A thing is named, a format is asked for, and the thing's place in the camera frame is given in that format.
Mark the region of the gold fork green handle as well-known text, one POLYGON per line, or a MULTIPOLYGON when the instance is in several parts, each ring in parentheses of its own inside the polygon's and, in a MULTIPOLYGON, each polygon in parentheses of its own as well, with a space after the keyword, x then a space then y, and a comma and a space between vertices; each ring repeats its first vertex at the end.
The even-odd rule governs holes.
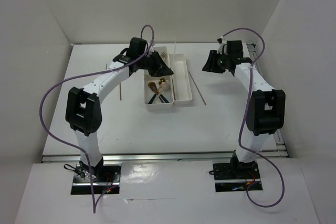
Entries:
POLYGON ((167 53, 165 53, 165 52, 163 52, 163 53, 161 54, 161 58, 162 58, 163 60, 166 59, 166 56, 167 56, 167 53))

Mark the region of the gold spoon green handle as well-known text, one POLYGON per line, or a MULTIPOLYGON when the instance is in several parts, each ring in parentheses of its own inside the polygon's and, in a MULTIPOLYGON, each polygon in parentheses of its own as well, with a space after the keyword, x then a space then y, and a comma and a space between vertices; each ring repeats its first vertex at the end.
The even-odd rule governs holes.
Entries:
POLYGON ((169 103, 168 99, 163 95, 163 93, 165 91, 169 91, 170 84, 164 78, 162 78, 159 80, 159 86, 160 88, 159 88, 158 98, 164 103, 169 103))
POLYGON ((157 89, 157 86, 156 86, 155 82, 149 82, 148 87, 154 93, 154 95, 152 96, 152 98, 148 102, 148 104, 152 104, 159 92, 158 92, 158 89, 157 89))

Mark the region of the silver metal chopstick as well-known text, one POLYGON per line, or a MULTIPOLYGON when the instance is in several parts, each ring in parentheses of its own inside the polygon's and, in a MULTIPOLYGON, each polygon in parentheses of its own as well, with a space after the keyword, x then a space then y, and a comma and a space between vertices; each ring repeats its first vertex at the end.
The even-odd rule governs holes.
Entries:
POLYGON ((197 86, 197 83, 195 82, 195 80, 194 80, 194 78, 193 78, 191 72, 188 71, 188 74, 189 74, 190 78, 192 79, 192 82, 194 83, 195 88, 196 88, 196 90, 197 90, 197 92, 198 92, 200 98, 202 99, 203 104, 204 104, 204 105, 207 105, 207 103, 206 103, 206 101, 205 101, 205 99, 204 99, 204 97, 203 97, 203 95, 202 95, 202 93, 201 93, 199 87, 197 86))

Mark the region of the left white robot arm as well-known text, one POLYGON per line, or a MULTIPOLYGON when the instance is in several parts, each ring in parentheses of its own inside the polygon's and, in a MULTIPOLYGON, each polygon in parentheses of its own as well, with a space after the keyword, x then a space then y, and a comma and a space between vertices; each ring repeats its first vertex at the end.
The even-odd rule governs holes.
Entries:
POLYGON ((104 179, 106 172, 97 135, 102 123, 101 105, 110 92, 138 70, 146 70, 152 77, 173 75, 173 70, 146 40, 133 37, 129 46, 113 58, 107 73, 82 88, 69 90, 65 119, 81 148, 80 167, 93 182, 104 179))

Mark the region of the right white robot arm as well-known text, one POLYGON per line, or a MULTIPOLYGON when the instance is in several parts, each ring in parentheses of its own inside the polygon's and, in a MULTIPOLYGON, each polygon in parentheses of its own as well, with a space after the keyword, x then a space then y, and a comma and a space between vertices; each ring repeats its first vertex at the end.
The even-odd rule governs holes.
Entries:
POLYGON ((246 178, 256 168, 257 153, 270 135, 283 127, 286 95, 272 87, 260 75, 253 61, 244 57, 240 40, 219 38, 219 48, 209 52, 203 71, 224 73, 229 71, 248 92, 247 111, 243 116, 243 129, 238 136, 228 171, 215 169, 216 176, 246 178))

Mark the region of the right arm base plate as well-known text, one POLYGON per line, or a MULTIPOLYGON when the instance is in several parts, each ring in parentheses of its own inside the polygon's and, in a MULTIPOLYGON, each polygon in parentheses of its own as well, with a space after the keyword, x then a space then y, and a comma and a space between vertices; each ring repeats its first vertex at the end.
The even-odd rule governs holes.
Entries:
POLYGON ((239 174, 234 174, 229 163, 214 163, 213 169, 208 173, 214 177, 217 193, 246 191, 248 186, 250 186, 249 190, 251 191, 263 190, 259 168, 256 163, 239 174))

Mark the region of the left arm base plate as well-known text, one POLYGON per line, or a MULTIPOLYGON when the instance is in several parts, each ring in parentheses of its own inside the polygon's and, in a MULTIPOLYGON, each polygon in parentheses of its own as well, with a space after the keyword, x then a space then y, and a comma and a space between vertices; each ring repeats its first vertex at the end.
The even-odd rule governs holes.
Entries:
MULTIPOLYGON (((79 165, 73 167, 64 165, 64 168, 74 172, 71 194, 72 195, 90 195, 90 178, 89 172, 82 169, 79 165)), ((93 191, 95 195, 101 194, 119 194, 120 193, 120 175, 121 165, 105 166, 102 175, 93 175, 93 191)))

